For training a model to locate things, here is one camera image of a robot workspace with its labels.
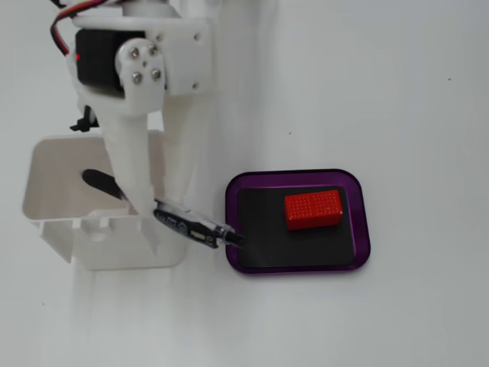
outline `white container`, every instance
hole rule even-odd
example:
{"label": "white container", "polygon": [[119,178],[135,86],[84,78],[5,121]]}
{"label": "white container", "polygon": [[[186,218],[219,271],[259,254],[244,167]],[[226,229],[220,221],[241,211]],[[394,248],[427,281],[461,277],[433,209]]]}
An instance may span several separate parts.
{"label": "white container", "polygon": [[[162,197],[163,134],[149,134],[151,176]],[[159,268],[179,264],[188,240],[155,219],[143,219],[127,203],[91,188],[81,172],[112,174],[100,135],[46,138],[34,149],[24,215],[65,261],[89,270]]]}

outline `red block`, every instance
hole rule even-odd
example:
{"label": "red block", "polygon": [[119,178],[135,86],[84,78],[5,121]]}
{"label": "red block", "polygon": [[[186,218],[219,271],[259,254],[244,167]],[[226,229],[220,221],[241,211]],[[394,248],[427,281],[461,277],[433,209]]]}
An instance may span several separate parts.
{"label": "red block", "polygon": [[290,231],[337,226],[343,215],[337,190],[285,197],[285,217]]}

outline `white table surface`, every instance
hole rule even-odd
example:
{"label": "white table surface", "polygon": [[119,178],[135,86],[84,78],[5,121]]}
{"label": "white table surface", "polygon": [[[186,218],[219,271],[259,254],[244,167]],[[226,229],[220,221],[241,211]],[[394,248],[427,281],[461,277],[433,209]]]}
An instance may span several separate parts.
{"label": "white table surface", "polygon": [[199,245],[90,273],[37,237],[31,149],[79,113],[55,8],[4,6],[0,365],[489,365],[489,2],[225,1],[225,93],[188,203],[222,219],[236,174],[338,167],[370,229],[359,271],[266,278]]}

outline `metal screw head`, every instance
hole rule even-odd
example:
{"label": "metal screw head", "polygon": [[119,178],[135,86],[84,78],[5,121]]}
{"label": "metal screw head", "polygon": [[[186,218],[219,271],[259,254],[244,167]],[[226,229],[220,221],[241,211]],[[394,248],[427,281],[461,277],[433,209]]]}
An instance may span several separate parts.
{"label": "metal screw head", "polygon": [[158,81],[161,79],[161,70],[159,69],[153,69],[151,71],[151,76],[153,77],[154,81]]}
{"label": "metal screw head", "polygon": [[129,56],[133,59],[137,59],[139,57],[139,49],[137,47],[133,47],[129,50]]}
{"label": "metal screw head", "polygon": [[156,54],[158,53],[157,47],[153,44],[149,46],[148,51],[150,52],[151,56],[156,56]]}
{"label": "metal screw head", "polygon": [[138,72],[132,74],[132,82],[134,84],[136,84],[136,85],[141,84],[142,81],[143,81],[143,74],[138,73]]}

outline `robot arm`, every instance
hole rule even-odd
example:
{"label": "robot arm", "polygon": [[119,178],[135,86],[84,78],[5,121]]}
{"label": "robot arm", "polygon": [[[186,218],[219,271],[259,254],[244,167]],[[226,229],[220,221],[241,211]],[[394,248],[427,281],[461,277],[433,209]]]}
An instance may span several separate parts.
{"label": "robot arm", "polygon": [[[194,241],[212,248],[219,241],[242,245],[243,238],[230,227],[179,205],[195,163],[195,146],[202,136],[196,132],[205,126],[199,115],[202,103],[180,100],[173,104],[181,112],[185,110],[180,115],[187,119],[178,118],[173,110],[168,113],[171,121],[164,129],[162,147],[167,173],[164,201],[155,201],[151,184],[148,116],[163,124],[165,99],[190,98],[212,89],[210,24],[180,18],[166,0],[54,2],[65,7],[51,33],[67,58],[79,108],[84,111],[84,118],[72,129],[86,132],[91,127],[101,128],[115,176],[112,188],[117,187],[141,216],[154,217]],[[120,5],[124,16],[77,16],[100,5]],[[69,49],[56,24],[73,16],[73,23],[81,30]],[[104,190],[99,178],[106,181],[103,174],[96,173],[90,184]]]}

